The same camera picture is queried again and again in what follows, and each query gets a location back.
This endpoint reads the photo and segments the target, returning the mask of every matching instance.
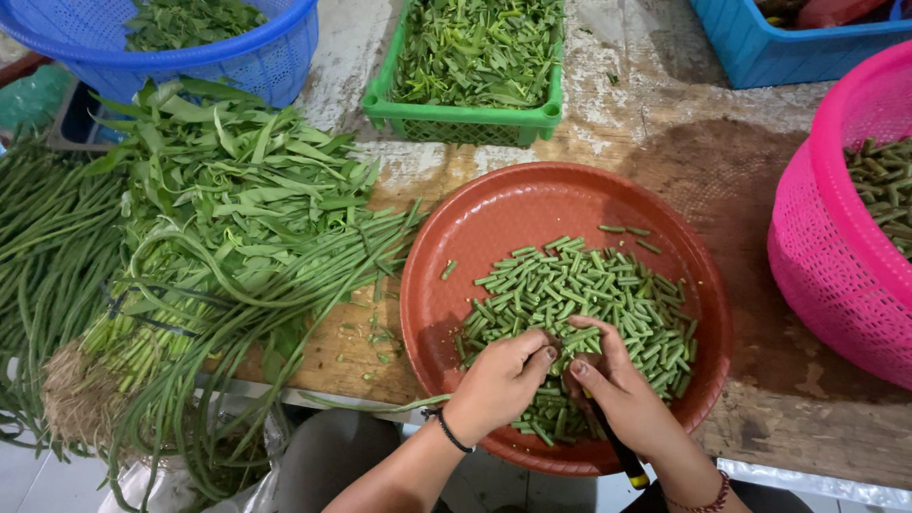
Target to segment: white tile floor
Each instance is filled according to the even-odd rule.
[[[107,488],[96,491],[107,468],[95,459],[70,465],[47,453],[0,443],[0,513],[94,513]],[[655,478],[650,467],[650,477]],[[617,513],[639,492],[622,474],[588,479],[529,472],[483,450],[465,458],[443,490],[454,513],[487,513],[515,505],[528,513]],[[811,494],[798,496],[814,513],[899,513]]]

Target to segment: red plastic bag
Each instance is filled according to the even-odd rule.
[[[798,28],[843,26],[884,2],[886,0],[811,0],[798,14]]]

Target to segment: black bracelet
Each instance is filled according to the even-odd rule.
[[[421,412],[421,416],[424,417],[424,420],[426,421],[430,420],[431,415],[437,415],[437,420],[440,421],[440,427],[443,428],[443,433],[447,434],[447,438],[453,442],[453,445],[459,447],[459,450],[467,455],[470,455],[472,453],[472,449],[470,447],[466,447],[465,445],[460,444],[459,440],[456,440],[456,437],[453,436],[453,433],[450,433],[450,428],[447,427],[447,423],[443,422],[443,408],[438,408],[436,410],[428,408]]]

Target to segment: fingernail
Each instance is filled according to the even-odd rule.
[[[588,368],[586,367],[586,364],[582,363],[580,360],[574,360],[574,362],[570,364],[570,371],[576,375],[583,375],[588,371]]]

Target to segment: beaded bracelet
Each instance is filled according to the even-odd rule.
[[[711,511],[722,511],[722,509],[725,508],[725,500],[728,498],[729,491],[731,490],[731,480],[729,479],[729,475],[726,474],[724,470],[720,470],[719,473],[722,474],[722,489],[719,490],[719,496],[716,497],[716,501],[708,506],[704,506],[703,508],[688,508],[686,506],[678,504],[669,496],[665,496],[665,499],[669,504],[677,506],[678,508],[681,508],[684,511],[688,511],[690,513],[710,513]]]

